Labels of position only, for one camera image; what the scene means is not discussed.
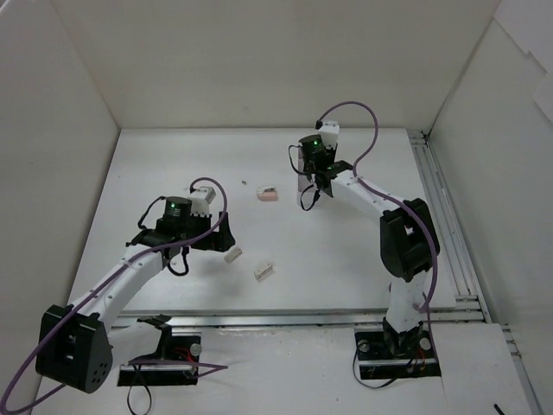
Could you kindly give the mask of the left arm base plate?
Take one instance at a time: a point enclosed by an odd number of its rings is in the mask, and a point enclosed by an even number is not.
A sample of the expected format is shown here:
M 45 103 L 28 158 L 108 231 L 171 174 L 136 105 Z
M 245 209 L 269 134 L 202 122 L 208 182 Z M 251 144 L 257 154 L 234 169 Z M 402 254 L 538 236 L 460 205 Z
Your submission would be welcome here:
M 118 386 L 195 386 L 199 368 L 190 362 L 199 362 L 200 334 L 184 334 L 171 337 L 161 351 L 141 355 L 134 361 L 146 364 L 121 366 L 118 370 Z

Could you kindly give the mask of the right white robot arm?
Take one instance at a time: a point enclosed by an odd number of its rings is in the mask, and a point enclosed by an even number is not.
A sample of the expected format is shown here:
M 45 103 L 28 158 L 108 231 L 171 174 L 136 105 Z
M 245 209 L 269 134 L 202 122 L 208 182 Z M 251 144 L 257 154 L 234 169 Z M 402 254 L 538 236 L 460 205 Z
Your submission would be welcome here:
M 380 258 L 392 275 L 390 303 L 383 320 L 385 351 L 401 356 L 418 347 L 422 313 L 428 310 L 437 280 L 438 238 L 429 207 L 420 198 L 401 200 L 358 175 L 357 166 L 335 159 L 336 143 L 321 134 L 299 140 L 302 159 L 296 173 L 315 190 L 346 202 L 379 224 Z

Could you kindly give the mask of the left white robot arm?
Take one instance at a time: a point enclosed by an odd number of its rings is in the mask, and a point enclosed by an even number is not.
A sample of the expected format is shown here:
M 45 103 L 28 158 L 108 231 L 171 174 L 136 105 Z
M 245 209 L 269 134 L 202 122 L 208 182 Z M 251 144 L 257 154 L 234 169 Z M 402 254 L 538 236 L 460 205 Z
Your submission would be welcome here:
M 207 200 L 163 197 L 163 214 L 152 228 L 137 224 L 115 267 L 92 289 L 65 307 L 53 305 L 41 319 L 41 350 L 35 371 L 84 393 L 97 391 L 113 368 L 163 364 L 173 351 L 168 316 L 143 317 L 112 327 L 131 299 L 173 258 L 190 250 L 227 252 L 235 244 L 228 213 L 214 219 Z

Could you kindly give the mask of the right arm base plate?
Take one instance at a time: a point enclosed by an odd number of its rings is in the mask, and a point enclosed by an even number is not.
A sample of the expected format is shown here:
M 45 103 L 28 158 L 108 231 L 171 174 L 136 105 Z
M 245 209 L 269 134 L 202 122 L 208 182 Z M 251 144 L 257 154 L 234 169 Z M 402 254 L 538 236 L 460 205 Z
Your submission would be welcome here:
M 442 376 L 436 352 L 424 329 L 415 347 L 393 354 L 381 331 L 356 331 L 353 369 L 358 380 L 372 388 L 389 386 L 397 380 Z

